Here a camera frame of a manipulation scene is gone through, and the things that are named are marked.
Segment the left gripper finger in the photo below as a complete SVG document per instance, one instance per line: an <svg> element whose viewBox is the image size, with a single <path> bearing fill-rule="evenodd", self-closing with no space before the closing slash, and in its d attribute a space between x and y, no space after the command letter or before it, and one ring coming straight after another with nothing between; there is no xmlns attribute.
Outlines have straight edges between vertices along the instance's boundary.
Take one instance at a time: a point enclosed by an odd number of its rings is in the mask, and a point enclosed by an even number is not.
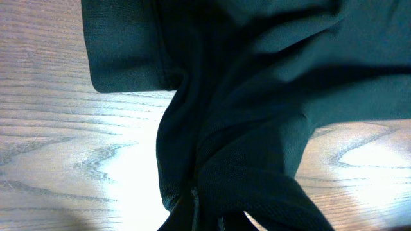
<svg viewBox="0 0 411 231"><path fill-rule="evenodd" d="M207 214L200 205L196 187L184 190L158 231L224 231L223 218Z"/></svg>

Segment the black t-shirt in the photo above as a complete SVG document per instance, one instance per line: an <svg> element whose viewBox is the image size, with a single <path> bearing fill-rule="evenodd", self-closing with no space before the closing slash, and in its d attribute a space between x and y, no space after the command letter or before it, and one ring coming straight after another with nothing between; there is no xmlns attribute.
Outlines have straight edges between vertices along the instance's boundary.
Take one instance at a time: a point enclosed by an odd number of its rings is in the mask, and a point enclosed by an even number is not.
<svg viewBox="0 0 411 231"><path fill-rule="evenodd" d="M331 230L295 181L333 123L410 117L409 1L83 0L93 87L172 90L162 202L196 187L225 230Z"/></svg>

